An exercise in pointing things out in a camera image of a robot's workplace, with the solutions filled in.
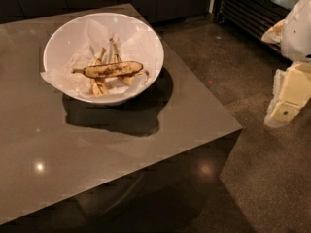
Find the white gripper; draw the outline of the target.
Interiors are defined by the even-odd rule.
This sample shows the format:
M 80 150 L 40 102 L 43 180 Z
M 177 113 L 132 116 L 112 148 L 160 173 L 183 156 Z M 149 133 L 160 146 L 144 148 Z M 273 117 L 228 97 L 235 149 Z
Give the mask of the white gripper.
M 276 71 L 264 119 L 266 126 L 278 128 L 289 124 L 311 98 L 311 64 L 304 63 L 311 61 L 311 0 L 298 0 L 261 40 L 279 45 L 281 54 L 293 62 L 286 71 Z

